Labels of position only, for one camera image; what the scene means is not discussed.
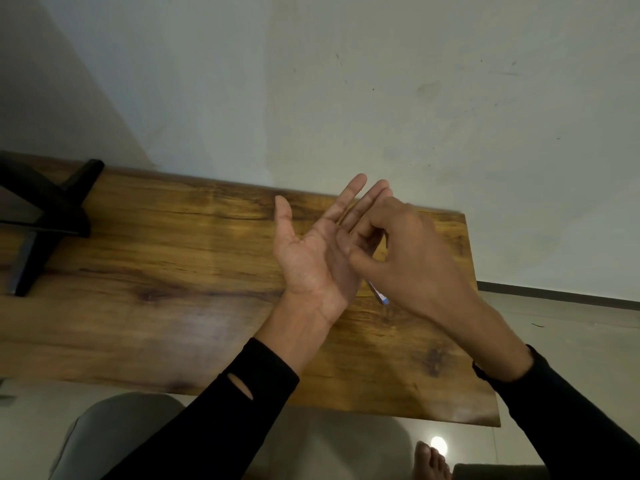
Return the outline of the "person's right hand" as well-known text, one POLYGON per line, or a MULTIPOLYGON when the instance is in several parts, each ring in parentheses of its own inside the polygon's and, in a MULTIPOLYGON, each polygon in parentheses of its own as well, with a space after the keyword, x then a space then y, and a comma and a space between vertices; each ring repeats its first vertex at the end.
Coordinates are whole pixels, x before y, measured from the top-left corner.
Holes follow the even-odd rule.
MULTIPOLYGON (((388 197, 376 203, 359 228, 386 234, 401 269, 391 289, 378 289, 391 302, 430 320, 460 344, 485 335, 486 307, 455 263, 434 224, 411 205, 388 197)), ((340 249, 348 257, 346 242, 340 249)))

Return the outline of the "person's left hand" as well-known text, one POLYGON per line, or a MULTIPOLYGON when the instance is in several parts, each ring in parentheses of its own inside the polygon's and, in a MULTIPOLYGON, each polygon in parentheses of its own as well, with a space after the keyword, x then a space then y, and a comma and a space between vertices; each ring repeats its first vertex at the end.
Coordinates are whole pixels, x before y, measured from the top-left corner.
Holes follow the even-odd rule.
POLYGON ((274 254, 285 281, 285 295, 301 308, 332 325, 354 300, 361 286, 339 240, 347 247, 357 245, 373 256, 383 240, 383 232, 339 227, 339 218, 349 199, 363 190, 364 174, 354 177, 299 242, 274 242, 274 254))

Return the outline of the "person's right forearm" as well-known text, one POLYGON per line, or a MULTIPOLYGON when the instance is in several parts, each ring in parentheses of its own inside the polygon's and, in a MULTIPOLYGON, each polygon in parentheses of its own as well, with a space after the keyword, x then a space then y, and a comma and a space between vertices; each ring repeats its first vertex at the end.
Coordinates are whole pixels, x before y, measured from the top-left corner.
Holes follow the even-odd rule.
POLYGON ((482 298, 443 307, 433 320, 507 405, 550 480, 640 480, 640 443, 553 370, 482 298))

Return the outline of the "person's left forearm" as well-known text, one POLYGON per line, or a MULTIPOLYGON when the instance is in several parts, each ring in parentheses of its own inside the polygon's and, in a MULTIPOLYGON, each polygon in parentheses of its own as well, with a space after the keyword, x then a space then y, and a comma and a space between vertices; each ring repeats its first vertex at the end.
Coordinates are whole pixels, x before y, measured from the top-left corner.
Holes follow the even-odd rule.
POLYGON ((348 303, 286 290, 216 379, 101 480, 240 480, 348 303))

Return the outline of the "dark baseboard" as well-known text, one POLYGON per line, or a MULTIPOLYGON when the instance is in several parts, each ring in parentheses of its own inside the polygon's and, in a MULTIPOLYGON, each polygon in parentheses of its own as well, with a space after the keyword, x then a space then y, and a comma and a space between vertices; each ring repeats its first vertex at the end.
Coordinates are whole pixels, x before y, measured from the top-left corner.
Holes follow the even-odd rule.
POLYGON ((521 296, 526 298, 548 299, 562 301, 566 303, 577 303, 581 305, 601 306, 607 308, 617 308, 640 312, 640 301, 608 298, 557 290, 537 289, 532 287, 520 287, 503 283, 477 281, 477 289, 483 292, 505 294, 510 296, 521 296))

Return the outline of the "person's right foot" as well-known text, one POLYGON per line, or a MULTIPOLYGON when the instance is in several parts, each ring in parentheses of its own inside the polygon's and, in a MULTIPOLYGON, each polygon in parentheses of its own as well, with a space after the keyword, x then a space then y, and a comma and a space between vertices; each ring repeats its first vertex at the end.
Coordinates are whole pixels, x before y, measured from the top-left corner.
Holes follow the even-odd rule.
POLYGON ((452 480, 452 473, 436 448, 418 441, 414 450, 412 480, 452 480))

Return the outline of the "black stand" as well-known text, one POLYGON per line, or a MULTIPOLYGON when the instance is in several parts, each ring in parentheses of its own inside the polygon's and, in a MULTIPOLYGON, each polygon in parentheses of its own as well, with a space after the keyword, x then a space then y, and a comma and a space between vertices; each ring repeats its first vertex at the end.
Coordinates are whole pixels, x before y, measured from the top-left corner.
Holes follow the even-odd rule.
POLYGON ((90 237, 92 225, 83 204, 105 167, 103 161, 91 159, 56 184, 8 152, 0 152, 0 187, 15 196, 6 199, 0 193, 0 213, 4 207, 14 210, 18 200, 38 211, 30 221, 0 218, 0 228, 26 233, 12 265, 9 295, 28 294, 64 237, 90 237))

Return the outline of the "person's right leg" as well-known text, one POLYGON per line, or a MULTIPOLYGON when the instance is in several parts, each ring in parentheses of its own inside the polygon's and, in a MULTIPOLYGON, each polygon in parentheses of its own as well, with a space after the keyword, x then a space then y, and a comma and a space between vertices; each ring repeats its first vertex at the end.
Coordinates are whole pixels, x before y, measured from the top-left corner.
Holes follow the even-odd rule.
POLYGON ((550 475, 543 465, 458 463, 452 480, 550 480, 550 475))

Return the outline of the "person's leg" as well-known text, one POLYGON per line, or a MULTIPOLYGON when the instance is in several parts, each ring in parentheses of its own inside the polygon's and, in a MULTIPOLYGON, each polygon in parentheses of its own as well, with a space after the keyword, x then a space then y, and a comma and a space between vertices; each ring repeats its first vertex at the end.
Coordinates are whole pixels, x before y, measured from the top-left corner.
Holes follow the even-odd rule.
POLYGON ((101 480, 183 409, 170 395, 140 392, 95 403, 68 428, 49 480, 101 480))
POLYGON ((458 463, 452 480, 550 480, 550 475, 543 465, 458 463))

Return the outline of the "person's left leg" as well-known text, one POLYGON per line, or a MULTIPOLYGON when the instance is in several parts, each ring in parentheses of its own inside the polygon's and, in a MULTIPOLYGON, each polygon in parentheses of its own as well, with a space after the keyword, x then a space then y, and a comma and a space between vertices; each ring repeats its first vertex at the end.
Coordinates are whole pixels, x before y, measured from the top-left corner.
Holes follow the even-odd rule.
POLYGON ((170 395, 140 392, 95 403, 68 428, 49 480, 101 480, 183 409, 170 395))

